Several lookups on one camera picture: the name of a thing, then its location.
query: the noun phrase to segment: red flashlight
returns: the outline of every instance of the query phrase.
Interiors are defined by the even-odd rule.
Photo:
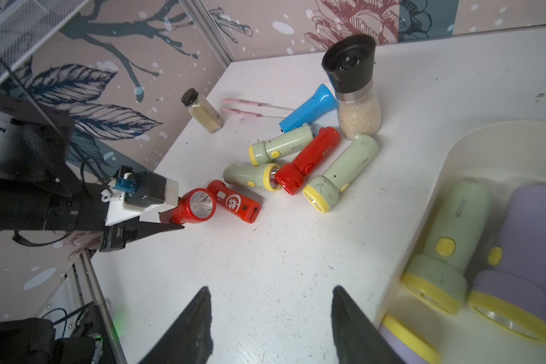
[[[342,137],[333,127],[322,127],[320,133],[305,147],[293,162],[285,164],[275,179],[287,193],[294,195],[314,169],[336,149]]]
[[[233,191],[226,187],[222,181],[213,180],[207,189],[216,196],[219,205],[249,224],[255,221],[257,215],[259,215],[259,211],[261,211],[261,204],[259,202]]]
[[[205,188],[195,188],[178,201],[178,206],[160,213],[163,224],[198,224],[214,215],[214,195]]]

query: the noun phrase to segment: flashlight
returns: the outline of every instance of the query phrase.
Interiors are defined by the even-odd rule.
[[[214,215],[214,195],[207,189],[195,188],[178,201],[178,206],[160,213],[163,224],[198,224]]]
[[[379,145],[371,136],[357,134],[352,143],[329,166],[303,188],[303,194],[323,213],[329,211],[350,182],[374,159]]]
[[[271,163],[273,160],[304,149],[313,140],[312,128],[304,125],[279,135],[268,142],[257,142],[248,148],[253,165]]]
[[[261,211],[259,202],[233,191],[220,180],[210,182],[207,189],[216,197],[219,205],[249,224],[255,221]]]
[[[437,349],[388,313],[380,325],[379,332],[406,364],[441,363],[441,354]]]
[[[516,189],[467,304],[523,337],[546,341],[546,185]]]
[[[306,182],[306,177],[332,154],[341,139],[340,133],[333,127],[322,127],[320,133],[291,163],[281,167],[275,176],[277,182],[290,195],[296,194]]]
[[[423,251],[409,261],[402,283],[426,302],[456,315],[467,293],[463,273],[490,208],[491,193],[484,186],[470,181],[453,186],[435,215]]]
[[[259,167],[252,165],[230,165],[222,174],[228,184],[259,187],[267,191],[277,191],[281,188],[275,175],[279,171],[279,164],[267,163]]]
[[[311,124],[321,115],[336,108],[336,99],[326,85],[321,84],[311,98],[279,123],[281,131],[290,132],[303,124]]]

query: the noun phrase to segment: wall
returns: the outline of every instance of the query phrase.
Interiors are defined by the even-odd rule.
[[[223,72],[177,0],[95,0],[17,71],[40,102],[69,112],[73,141],[109,174],[120,164],[154,169],[191,118],[182,93],[207,94]],[[1,91],[20,95],[11,81]],[[24,234],[53,240],[50,232]],[[76,249],[25,248],[11,237],[0,232],[0,321],[36,314]],[[45,270],[44,281],[23,288]]]
[[[546,0],[202,0],[221,8],[237,60],[327,50],[350,34],[379,44],[546,25]],[[234,37],[235,30],[244,34]]]

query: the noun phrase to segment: black grinder cap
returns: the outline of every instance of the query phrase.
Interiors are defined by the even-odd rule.
[[[182,101],[182,104],[184,104],[184,106],[190,106],[194,104],[197,98],[198,91],[196,91],[194,87],[192,87],[182,95],[182,98],[180,100]]]
[[[334,44],[325,53],[321,66],[337,93],[360,90],[372,79],[376,41],[367,34],[356,34]]]

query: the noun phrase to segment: metal shelf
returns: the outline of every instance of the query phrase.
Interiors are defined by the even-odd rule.
[[[89,0],[17,0],[0,13],[0,57],[18,68]],[[7,72],[0,65],[0,83]]]

